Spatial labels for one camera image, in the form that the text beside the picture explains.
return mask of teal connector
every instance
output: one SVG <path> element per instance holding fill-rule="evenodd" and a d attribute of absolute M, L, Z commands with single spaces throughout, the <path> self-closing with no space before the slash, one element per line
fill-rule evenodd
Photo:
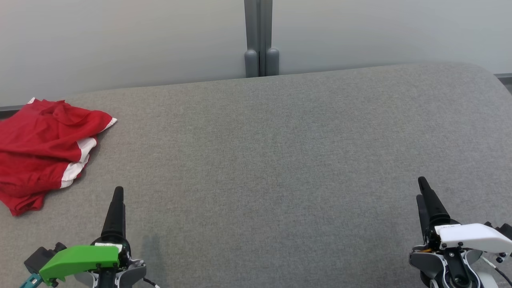
<path fill-rule="evenodd" d="M 42 278 L 39 274 L 32 273 L 30 277 L 19 288 L 36 288 L 42 283 Z"/>

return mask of gray table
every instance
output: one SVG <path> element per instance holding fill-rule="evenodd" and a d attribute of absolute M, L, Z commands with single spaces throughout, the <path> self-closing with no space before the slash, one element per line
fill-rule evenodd
<path fill-rule="evenodd" d="M 420 175 L 459 221 L 512 222 L 512 96 L 477 66 L 120 89 L 69 103 L 119 121 L 83 178 L 42 211 L 0 208 L 2 287 L 21 284 L 40 245 L 99 236 L 117 185 L 134 256 L 162 288 L 422 287 L 408 264 L 421 242 Z"/>

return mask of white robot part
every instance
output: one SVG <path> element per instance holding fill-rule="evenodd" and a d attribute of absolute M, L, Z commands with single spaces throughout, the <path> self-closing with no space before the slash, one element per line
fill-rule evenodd
<path fill-rule="evenodd" d="M 461 246 L 491 253 L 512 252 L 512 240 L 483 224 L 436 227 L 436 231 L 441 238 L 440 249 Z"/>
<path fill-rule="evenodd" d="M 121 245 L 121 244 L 96 242 L 96 243 L 94 243 L 94 246 L 115 246 L 115 247 L 117 247 L 117 250 L 119 250 L 119 253 L 121 253 L 121 251 L 123 250 L 123 245 Z"/>
<path fill-rule="evenodd" d="M 440 226 L 435 226 L 434 229 L 436 230 L 436 234 L 439 235 L 439 230 L 441 230 L 443 228 L 453 227 L 453 226 L 461 226 L 461 224 L 440 225 Z"/>

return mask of white wall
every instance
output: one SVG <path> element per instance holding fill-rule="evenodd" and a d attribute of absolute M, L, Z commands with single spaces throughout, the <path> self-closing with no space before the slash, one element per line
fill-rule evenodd
<path fill-rule="evenodd" d="M 280 74 L 463 61 L 512 72 L 510 0 L 275 0 Z"/>
<path fill-rule="evenodd" d="M 241 0 L 2 0 L 0 107 L 245 77 Z"/>

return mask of cable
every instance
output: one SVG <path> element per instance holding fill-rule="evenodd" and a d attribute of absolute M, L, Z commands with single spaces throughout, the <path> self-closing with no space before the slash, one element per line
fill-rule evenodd
<path fill-rule="evenodd" d="M 505 278 L 505 280 L 507 280 L 508 284 L 510 284 L 510 286 L 512 286 L 512 281 L 505 275 L 505 273 L 503 273 L 501 270 L 499 270 L 498 267 L 496 267 L 496 265 L 492 264 L 489 260 L 487 260 L 487 258 L 483 257 L 483 256 L 480 256 L 480 258 L 482 258 L 485 263 L 489 264 L 494 270 L 496 270 L 496 272 L 498 272 L 501 276 L 503 276 L 503 278 Z"/>
<path fill-rule="evenodd" d="M 142 278 L 142 281 L 147 282 L 151 285 L 153 285 L 155 288 L 160 288 L 160 286 L 156 285 L 156 283 L 152 282 L 151 280 L 148 280 L 147 278 Z"/>
<path fill-rule="evenodd" d="M 494 268 L 494 270 L 496 270 L 496 272 L 498 272 L 501 276 L 503 276 L 503 278 L 505 278 L 505 280 L 507 280 L 508 284 L 510 284 L 510 286 L 512 286 L 512 281 L 505 275 L 505 273 L 501 272 L 501 270 L 499 270 L 498 267 Z"/>

